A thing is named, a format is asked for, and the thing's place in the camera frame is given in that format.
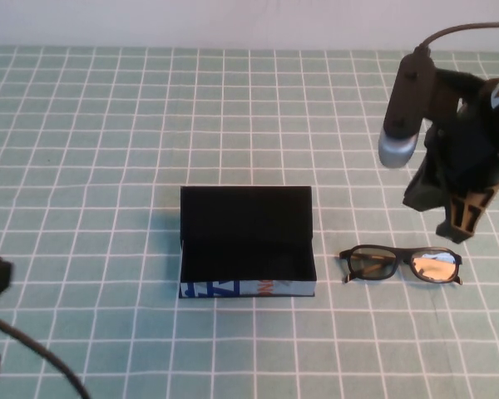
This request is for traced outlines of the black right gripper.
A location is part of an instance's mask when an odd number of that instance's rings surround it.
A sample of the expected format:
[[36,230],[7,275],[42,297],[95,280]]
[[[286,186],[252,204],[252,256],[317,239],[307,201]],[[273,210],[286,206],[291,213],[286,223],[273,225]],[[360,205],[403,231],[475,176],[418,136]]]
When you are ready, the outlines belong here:
[[461,244],[475,235],[499,191],[499,77],[438,69],[436,83],[462,107],[432,119],[441,167],[422,162],[403,204],[417,212],[444,208],[436,235]]

